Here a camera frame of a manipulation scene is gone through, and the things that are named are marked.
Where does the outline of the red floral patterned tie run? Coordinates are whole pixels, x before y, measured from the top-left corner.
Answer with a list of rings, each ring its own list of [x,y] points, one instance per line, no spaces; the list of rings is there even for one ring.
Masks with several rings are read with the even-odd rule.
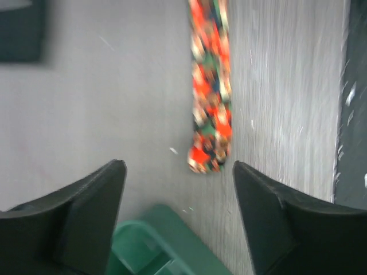
[[[219,172],[232,142],[232,88],[227,1],[189,1],[191,15],[193,139],[188,165]]]

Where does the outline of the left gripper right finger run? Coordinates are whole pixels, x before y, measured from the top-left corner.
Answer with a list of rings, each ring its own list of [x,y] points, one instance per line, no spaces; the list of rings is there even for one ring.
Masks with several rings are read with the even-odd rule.
[[[255,274],[366,273],[366,211],[312,197],[240,161],[233,180]]]

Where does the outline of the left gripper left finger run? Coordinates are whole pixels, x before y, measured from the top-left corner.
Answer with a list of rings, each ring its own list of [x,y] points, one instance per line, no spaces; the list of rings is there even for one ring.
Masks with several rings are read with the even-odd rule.
[[[112,160],[1,212],[1,273],[104,274],[126,175],[125,162]]]

